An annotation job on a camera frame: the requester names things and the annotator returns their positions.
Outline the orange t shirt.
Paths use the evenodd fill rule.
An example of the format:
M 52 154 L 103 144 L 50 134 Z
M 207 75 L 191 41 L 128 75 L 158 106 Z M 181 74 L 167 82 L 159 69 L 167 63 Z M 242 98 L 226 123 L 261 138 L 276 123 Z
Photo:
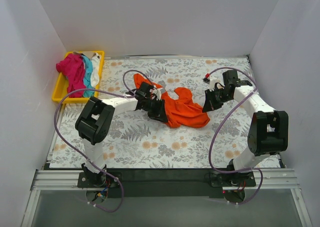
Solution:
M 133 80 L 137 90 L 137 98 L 151 99 L 150 90 L 154 86 L 164 88 L 158 83 L 149 81 L 139 73 L 133 76 Z M 171 98 L 168 92 L 161 96 L 161 100 L 165 101 L 165 124 L 167 126 L 170 128 L 178 128 L 180 126 L 202 128 L 210 122 L 208 114 L 202 112 L 202 107 L 193 101 L 193 94 L 189 89 L 178 87 L 174 92 L 178 96 L 177 99 Z

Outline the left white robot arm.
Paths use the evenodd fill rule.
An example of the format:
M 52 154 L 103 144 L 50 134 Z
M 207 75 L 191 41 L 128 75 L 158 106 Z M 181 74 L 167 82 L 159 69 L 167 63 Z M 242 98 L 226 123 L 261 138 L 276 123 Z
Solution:
M 91 97 L 80 113 L 75 129 L 84 144 L 86 161 L 81 165 L 86 179 L 95 187 L 106 183 L 106 169 L 103 158 L 103 141 L 106 138 L 113 117 L 126 112 L 143 110 L 150 119 L 166 123 L 165 89 L 143 82 L 139 88 L 123 96 L 110 99 Z

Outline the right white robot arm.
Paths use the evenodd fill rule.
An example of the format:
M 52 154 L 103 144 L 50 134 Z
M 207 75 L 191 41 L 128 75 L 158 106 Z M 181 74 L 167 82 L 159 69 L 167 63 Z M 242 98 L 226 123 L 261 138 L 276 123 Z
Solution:
M 268 105 L 257 93 L 257 85 L 248 76 L 241 80 L 241 70 L 226 67 L 219 83 L 207 73 L 203 81 L 209 85 L 205 90 L 203 113 L 220 109 L 224 103 L 235 100 L 251 117 L 247 134 L 247 147 L 232 159 L 225 169 L 215 167 L 208 173 L 213 183 L 220 186 L 244 185 L 252 179 L 256 166 L 270 156 L 278 155 L 288 148 L 289 116 L 287 112 Z

